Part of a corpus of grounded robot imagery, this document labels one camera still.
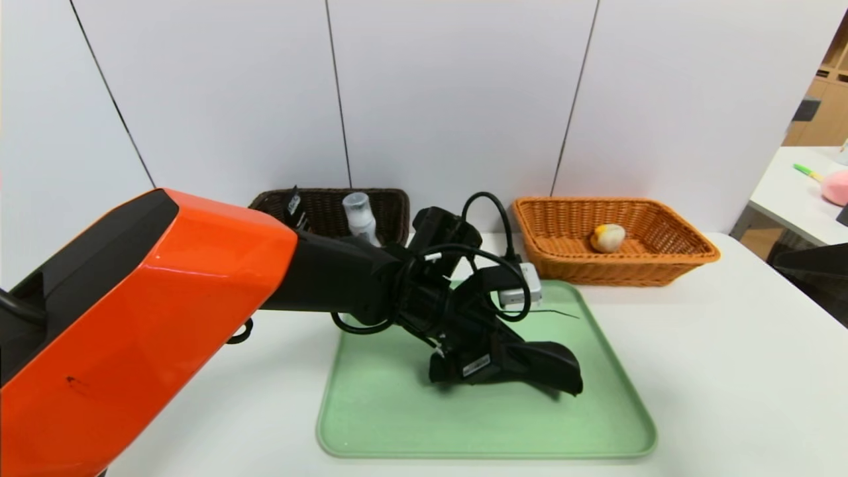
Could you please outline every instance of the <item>plastic bottle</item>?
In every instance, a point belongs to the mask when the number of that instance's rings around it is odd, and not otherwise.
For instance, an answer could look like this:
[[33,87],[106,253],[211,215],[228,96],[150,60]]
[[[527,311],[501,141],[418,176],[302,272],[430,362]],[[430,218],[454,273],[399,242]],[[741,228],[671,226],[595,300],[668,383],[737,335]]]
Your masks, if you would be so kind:
[[836,155],[836,159],[834,160],[843,166],[848,166],[848,139],[842,144],[842,149],[840,149],[840,153]]
[[371,202],[368,194],[354,192],[342,200],[344,212],[348,215],[348,227],[356,237],[362,237],[375,247],[380,246],[377,240],[377,220],[371,212]]

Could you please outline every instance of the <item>label sticker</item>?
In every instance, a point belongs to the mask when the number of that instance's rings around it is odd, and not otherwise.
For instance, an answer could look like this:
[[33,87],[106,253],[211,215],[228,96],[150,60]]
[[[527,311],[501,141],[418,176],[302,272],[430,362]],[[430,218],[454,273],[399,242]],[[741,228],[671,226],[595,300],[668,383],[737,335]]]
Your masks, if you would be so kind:
[[488,354],[483,355],[483,357],[474,360],[473,362],[471,362],[471,364],[462,368],[462,377],[467,378],[469,374],[474,373],[480,368],[485,368],[491,362],[492,358],[490,358]]
[[294,212],[298,209],[298,205],[300,205],[300,195],[295,194],[288,203],[288,213],[294,215]]

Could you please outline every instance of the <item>white power adapter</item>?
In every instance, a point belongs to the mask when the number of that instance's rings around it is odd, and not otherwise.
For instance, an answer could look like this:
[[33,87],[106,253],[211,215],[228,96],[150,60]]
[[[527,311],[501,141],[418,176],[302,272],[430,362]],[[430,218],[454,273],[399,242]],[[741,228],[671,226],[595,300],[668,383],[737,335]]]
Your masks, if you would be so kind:
[[[536,266],[528,261],[521,264],[522,275],[527,281],[527,286],[530,288],[530,305],[539,305],[542,302],[542,281],[538,279]],[[498,301],[503,310],[514,310],[516,305],[524,305],[524,291],[518,289],[508,289],[498,292]]]

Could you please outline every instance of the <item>plush toy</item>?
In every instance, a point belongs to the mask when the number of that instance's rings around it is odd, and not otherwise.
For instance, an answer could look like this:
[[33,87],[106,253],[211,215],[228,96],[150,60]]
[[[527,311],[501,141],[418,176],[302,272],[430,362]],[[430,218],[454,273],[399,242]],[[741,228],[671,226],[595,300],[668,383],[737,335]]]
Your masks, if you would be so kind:
[[848,204],[848,171],[834,172],[822,181],[822,196],[834,204]]
[[622,246],[626,235],[624,227],[617,223],[605,223],[594,228],[594,233],[589,242],[593,249],[601,253],[612,254]]

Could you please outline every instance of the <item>green marker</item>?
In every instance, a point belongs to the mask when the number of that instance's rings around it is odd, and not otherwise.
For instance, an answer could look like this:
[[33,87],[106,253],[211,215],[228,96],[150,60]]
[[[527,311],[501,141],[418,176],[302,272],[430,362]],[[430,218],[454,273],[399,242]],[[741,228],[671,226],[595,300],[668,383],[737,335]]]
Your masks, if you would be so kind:
[[793,165],[792,165],[792,167],[794,167],[794,168],[795,168],[795,169],[797,169],[798,171],[801,171],[801,173],[802,173],[802,174],[804,174],[805,176],[810,177],[811,179],[815,179],[815,180],[817,180],[817,181],[819,181],[819,182],[821,182],[821,181],[823,181],[823,180],[824,180],[824,177],[822,177],[822,175],[821,175],[821,174],[819,174],[819,173],[817,173],[817,172],[813,172],[810,168],[808,168],[808,167],[804,167],[804,166],[802,166],[801,164],[793,164]]

